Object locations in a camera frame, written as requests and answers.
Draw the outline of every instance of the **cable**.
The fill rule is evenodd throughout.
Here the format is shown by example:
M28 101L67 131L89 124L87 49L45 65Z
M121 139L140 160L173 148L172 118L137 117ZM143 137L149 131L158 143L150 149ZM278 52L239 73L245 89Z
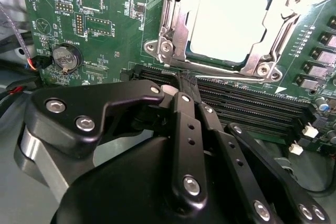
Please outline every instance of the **cable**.
M328 197L331 194L333 194L336 190L336 163L334 164L334 170L332 172L332 177L329 186L327 186L322 191L311 191L308 189L305 190L314 198Z
M0 11L5 15L7 21L10 23L10 25L11 25L13 31L14 31L14 34L15 34L15 36L17 38L17 40L19 41L19 43L20 43L23 51L25 52L25 56L27 57L27 61L28 61L29 66L32 69L36 70L36 68L33 66L33 64L31 62L30 53L28 51L28 48L27 48L24 40L22 39L22 36L21 36L20 32L16 28L16 26L15 26L14 22L12 21L12 19L10 18L10 16L6 13L5 8L4 8L4 6L3 6L3 4L1 2L0 2Z
M27 59L27 62L28 62L28 65L31 67L31 69L33 69L33 70L37 70L34 66L33 66L33 63L32 63L32 61L31 61L32 59Z
M25 87L19 86L10 91L0 93L0 118L5 114L8 108L22 94Z
M24 40L26 46L33 45L34 41L31 32L21 33L22 39ZM10 35L7 38L0 40L0 54L12 51L18 47L21 47L15 35Z

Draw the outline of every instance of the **green circuit board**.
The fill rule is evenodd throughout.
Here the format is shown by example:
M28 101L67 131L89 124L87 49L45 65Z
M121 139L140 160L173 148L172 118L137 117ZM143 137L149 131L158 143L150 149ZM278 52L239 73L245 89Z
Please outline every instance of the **green circuit board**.
M45 84L78 86L120 81L121 69L136 64L163 68L143 49L147 40L156 39L163 0L26 0L36 53L50 56L52 49L66 42L82 54L82 66L64 75L56 65L41 70ZM302 15L280 61L283 78L275 83L229 82L236 87L267 94L311 101L319 95L334 97L334 71L324 77L316 91L298 87L296 78L305 73L302 66L312 60L311 51L323 48L319 37L335 32L327 24L336 15L336 0L313 5Z

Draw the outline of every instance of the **motherboard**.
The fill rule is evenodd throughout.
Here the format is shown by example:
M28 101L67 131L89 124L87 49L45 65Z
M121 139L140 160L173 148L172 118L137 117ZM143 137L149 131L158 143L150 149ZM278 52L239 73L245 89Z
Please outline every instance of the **motherboard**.
M122 71L137 65L186 69L200 80L312 104L319 124L307 126L305 147L336 144L336 0L26 0L26 5L36 55L53 62L39 70L46 85L119 82Z

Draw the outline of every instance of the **metal bracket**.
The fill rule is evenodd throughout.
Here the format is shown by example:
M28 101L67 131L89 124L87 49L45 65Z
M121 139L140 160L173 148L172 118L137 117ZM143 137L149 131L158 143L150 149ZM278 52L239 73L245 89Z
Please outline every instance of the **metal bracket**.
M34 161L43 179L58 202L69 186L81 175L94 169L93 154L84 159L74 159L56 150L24 130L20 149Z
M300 18L300 7L323 0L272 0L262 23L266 29L265 36L251 47L246 63L239 71L187 59L185 51L192 31L188 30L186 20L190 11L197 12L199 1L164 0L158 38L147 41L144 50L167 67L202 73L198 76L200 78L277 82L282 79L282 72L276 64Z
M208 134L206 137L213 139L218 145L217 153L223 158L222 165L228 168L242 207L247 213L244 223L283 223L268 205L238 142L223 131L215 111L207 104L200 104L198 110Z
M242 148L266 198L287 223L330 223L323 208L238 124L226 126Z
M195 119L194 101L185 93L175 94L173 111L172 192L179 209L193 213L203 209L207 201L201 123Z

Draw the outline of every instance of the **black metal arm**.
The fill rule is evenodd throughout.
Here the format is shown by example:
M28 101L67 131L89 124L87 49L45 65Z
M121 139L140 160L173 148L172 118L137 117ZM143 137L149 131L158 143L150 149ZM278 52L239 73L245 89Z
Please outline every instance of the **black metal arm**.
M178 87L169 95L142 80L31 96L16 159L60 201L55 223L330 223L241 126L223 130L193 78ZM144 129L157 137L94 168L97 145Z

